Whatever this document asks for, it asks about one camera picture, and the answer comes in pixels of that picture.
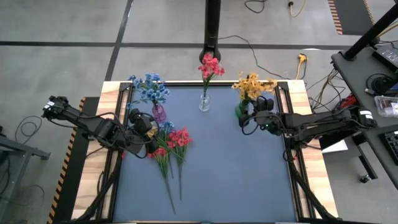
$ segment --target yellow flower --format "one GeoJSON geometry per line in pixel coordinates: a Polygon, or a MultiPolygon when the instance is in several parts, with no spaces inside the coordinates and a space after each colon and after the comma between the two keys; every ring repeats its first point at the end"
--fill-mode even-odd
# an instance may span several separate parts
{"type": "Polygon", "coordinates": [[[232,85],[233,89],[239,90],[239,97],[242,100],[248,98],[254,100],[261,95],[263,91],[274,92],[277,85],[276,80],[268,80],[268,82],[260,82],[259,75],[252,72],[246,78],[242,77],[242,72],[239,74],[239,81],[232,85]]]}

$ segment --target black desk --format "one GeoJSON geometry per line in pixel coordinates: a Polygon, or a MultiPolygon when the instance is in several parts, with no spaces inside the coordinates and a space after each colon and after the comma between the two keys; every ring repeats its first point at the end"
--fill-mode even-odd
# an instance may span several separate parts
{"type": "Polygon", "coordinates": [[[360,51],[353,61],[344,59],[341,53],[332,55],[331,59],[335,68],[340,72],[344,81],[347,83],[348,88],[350,88],[359,104],[372,112],[373,118],[379,125],[379,128],[363,133],[363,135],[361,135],[363,138],[356,138],[356,144],[358,145],[365,141],[369,143],[393,184],[398,189],[398,166],[395,165],[391,156],[387,152],[387,149],[378,137],[378,134],[381,133],[397,131],[398,118],[381,117],[377,113],[374,96],[371,96],[364,91],[366,88],[366,79],[372,74],[383,73],[391,78],[396,78],[396,75],[383,64],[378,62],[372,56],[373,52],[374,50],[368,47],[360,51]]]}

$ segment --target black pole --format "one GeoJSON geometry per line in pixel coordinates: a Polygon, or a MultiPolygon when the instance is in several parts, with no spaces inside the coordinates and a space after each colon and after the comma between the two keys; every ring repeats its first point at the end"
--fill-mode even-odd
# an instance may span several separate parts
{"type": "Polygon", "coordinates": [[[377,23],[375,23],[351,48],[344,53],[347,60],[353,59],[372,42],[383,30],[398,18],[398,4],[395,4],[377,23]]]}
{"type": "Polygon", "coordinates": [[[213,57],[221,60],[218,51],[218,28],[220,26],[221,0],[206,0],[205,18],[205,43],[200,52],[199,60],[202,62],[203,56],[207,52],[213,53],[213,57]]]}

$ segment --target wooden table frame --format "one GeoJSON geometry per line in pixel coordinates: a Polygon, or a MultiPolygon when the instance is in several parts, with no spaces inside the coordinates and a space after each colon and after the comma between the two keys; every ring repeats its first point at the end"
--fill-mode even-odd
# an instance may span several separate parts
{"type": "MultiPolygon", "coordinates": [[[[231,86],[236,81],[215,81],[211,82],[213,86],[231,86]]],[[[103,89],[101,91],[101,97],[99,99],[99,105],[97,114],[105,112],[118,112],[119,119],[127,122],[125,113],[127,112],[126,103],[130,101],[132,90],[121,91],[125,88],[125,84],[128,82],[104,82],[103,89]]],[[[187,81],[187,82],[166,82],[168,86],[202,86],[202,81],[187,81]]],[[[277,90],[277,96],[279,96],[279,111],[289,111],[299,114],[310,114],[311,109],[308,102],[307,93],[305,91],[304,82],[302,80],[289,80],[280,81],[279,88],[277,90]]],[[[310,142],[311,146],[319,147],[317,140],[310,142]]],[[[87,153],[94,151],[99,148],[97,142],[91,142],[88,147],[87,153]]],[[[92,157],[87,158],[84,164],[84,168],[81,174],[81,180],[79,189],[77,192],[75,206],[73,208],[72,218],[78,218],[86,208],[90,205],[93,199],[96,197],[96,185],[98,177],[102,171],[107,171],[107,177],[114,169],[116,158],[120,158],[121,152],[117,151],[99,151],[92,157]]],[[[301,176],[310,186],[312,192],[315,194],[321,204],[335,217],[337,217],[337,211],[333,194],[331,192],[328,175],[323,161],[322,152],[319,149],[312,149],[310,147],[302,149],[298,154],[298,159],[295,161],[297,170],[301,173],[301,176]]],[[[112,186],[105,196],[101,211],[97,212],[95,218],[105,218],[109,221],[113,220],[114,201],[116,200],[117,184],[112,186]]],[[[319,214],[314,211],[307,200],[303,190],[299,185],[296,185],[292,179],[292,191],[294,193],[294,204],[296,209],[297,219],[299,218],[320,218],[319,214]]]]}

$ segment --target clear glass vase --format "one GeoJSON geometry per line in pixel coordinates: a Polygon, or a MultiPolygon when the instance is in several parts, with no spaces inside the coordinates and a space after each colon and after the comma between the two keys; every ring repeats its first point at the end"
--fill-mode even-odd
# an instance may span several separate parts
{"type": "Polygon", "coordinates": [[[167,119],[166,110],[164,110],[162,105],[154,105],[152,114],[158,123],[162,123],[167,119]]]}
{"type": "Polygon", "coordinates": [[[206,112],[210,109],[210,96],[207,93],[202,93],[200,95],[199,109],[206,112]]]}

